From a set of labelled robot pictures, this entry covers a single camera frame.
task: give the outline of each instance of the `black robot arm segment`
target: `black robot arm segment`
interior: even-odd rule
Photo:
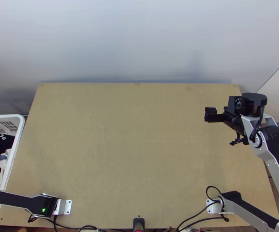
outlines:
[[[62,200],[55,196],[40,194],[22,196],[0,190],[0,204],[22,208],[36,217],[51,218],[52,215],[70,214],[71,200]]]

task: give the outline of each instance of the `wooden board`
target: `wooden board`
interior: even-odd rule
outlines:
[[[232,84],[40,84],[7,190],[71,199],[57,221],[72,227],[131,228],[140,215],[147,228],[175,228],[205,207],[209,185],[278,217],[263,162],[229,145],[232,129],[204,122],[206,106],[223,112],[233,95]],[[28,217],[4,206],[0,225],[52,226]],[[247,225],[229,218],[198,226]]]

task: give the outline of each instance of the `metal bracket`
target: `metal bracket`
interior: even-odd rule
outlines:
[[[209,214],[233,214],[231,212],[222,211],[223,200],[221,198],[216,198],[214,200],[220,201],[220,203],[209,206],[207,208],[207,213],[209,213]],[[210,200],[210,199],[206,200],[206,206],[210,205],[211,203],[213,203],[212,200]]]
[[[68,215],[70,214],[71,208],[72,208],[71,200],[58,199],[53,215],[61,215],[61,214]]]

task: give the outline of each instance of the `wooden table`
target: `wooden table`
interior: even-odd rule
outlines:
[[[40,84],[7,191],[71,199],[57,220],[71,227],[131,228],[140,215],[147,228],[175,228],[205,207],[208,185],[278,217],[262,160],[230,146],[236,133],[223,123],[204,122],[206,106],[223,112],[236,95],[233,84]],[[0,225],[52,226],[28,217],[4,206]],[[198,226],[247,225],[229,219]]]

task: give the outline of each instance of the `white plastic basket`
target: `white plastic basket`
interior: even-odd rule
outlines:
[[[3,179],[0,185],[0,190],[6,189],[12,165],[14,164],[15,154],[18,148],[19,140],[24,127],[24,122],[24,117],[19,114],[0,115],[0,133],[15,136],[11,152],[8,156],[6,169],[4,171]]]

